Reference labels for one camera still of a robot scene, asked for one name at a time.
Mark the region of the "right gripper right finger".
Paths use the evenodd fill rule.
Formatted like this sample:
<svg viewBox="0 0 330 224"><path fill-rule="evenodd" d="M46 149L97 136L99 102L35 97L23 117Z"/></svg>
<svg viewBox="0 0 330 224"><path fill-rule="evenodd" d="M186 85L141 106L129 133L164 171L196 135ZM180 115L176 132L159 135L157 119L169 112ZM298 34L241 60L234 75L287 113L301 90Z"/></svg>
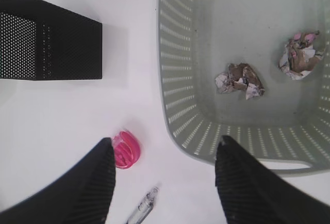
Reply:
<svg viewBox="0 0 330 224"><path fill-rule="evenodd" d="M329 205L284 181L231 136L220 139L215 175L227 223L329 223Z"/></svg>

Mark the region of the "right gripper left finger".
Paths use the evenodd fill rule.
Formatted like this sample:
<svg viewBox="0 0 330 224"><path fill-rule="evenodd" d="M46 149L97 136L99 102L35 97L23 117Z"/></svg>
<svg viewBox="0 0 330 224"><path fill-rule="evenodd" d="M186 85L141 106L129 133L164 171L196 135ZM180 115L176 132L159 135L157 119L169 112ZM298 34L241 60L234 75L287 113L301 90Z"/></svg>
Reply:
<svg viewBox="0 0 330 224"><path fill-rule="evenodd" d="M55 182L1 212L1 223L105 223L116 184L111 138Z"/></svg>

